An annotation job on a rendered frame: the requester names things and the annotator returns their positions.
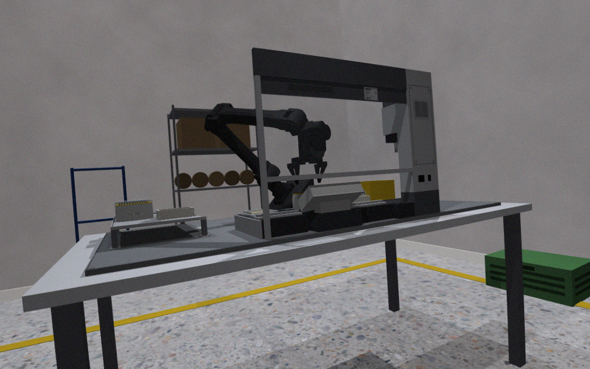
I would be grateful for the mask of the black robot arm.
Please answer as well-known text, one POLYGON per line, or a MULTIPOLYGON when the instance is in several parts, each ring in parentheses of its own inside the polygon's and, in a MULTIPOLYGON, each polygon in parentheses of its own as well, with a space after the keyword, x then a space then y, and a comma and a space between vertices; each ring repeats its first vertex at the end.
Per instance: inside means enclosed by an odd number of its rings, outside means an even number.
MULTIPOLYGON (((241 124, 256 126, 256 110, 249 108, 233 108, 231 104, 217 104, 210 111, 205 119, 204 129, 215 134, 222 140, 237 156, 249 166, 255 175, 256 182, 261 186, 260 164, 252 150, 250 150, 236 136, 226 124, 241 124)), ((272 192, 275 204, 282 204, 295 186, 293 183, 281 181, 267 182, 268 189, 272 192)))

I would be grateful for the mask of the yellow waste bin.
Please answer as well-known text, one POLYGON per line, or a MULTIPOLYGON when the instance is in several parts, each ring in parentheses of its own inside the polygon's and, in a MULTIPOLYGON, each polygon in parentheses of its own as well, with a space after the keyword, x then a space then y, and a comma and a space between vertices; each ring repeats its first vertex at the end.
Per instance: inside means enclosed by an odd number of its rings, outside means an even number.
POLYGON ((361 182, 364 192, 371 201, 378 199, 395 199, 395 180, 375 180, 361 182))

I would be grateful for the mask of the grey multi-trough reservoir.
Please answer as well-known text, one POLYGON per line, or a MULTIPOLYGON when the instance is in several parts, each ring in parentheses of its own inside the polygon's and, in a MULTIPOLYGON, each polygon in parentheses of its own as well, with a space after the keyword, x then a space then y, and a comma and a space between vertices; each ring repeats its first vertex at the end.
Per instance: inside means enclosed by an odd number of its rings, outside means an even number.
POLYGON ((370 195, 361 195, 353 203, 370 201, 370 195))

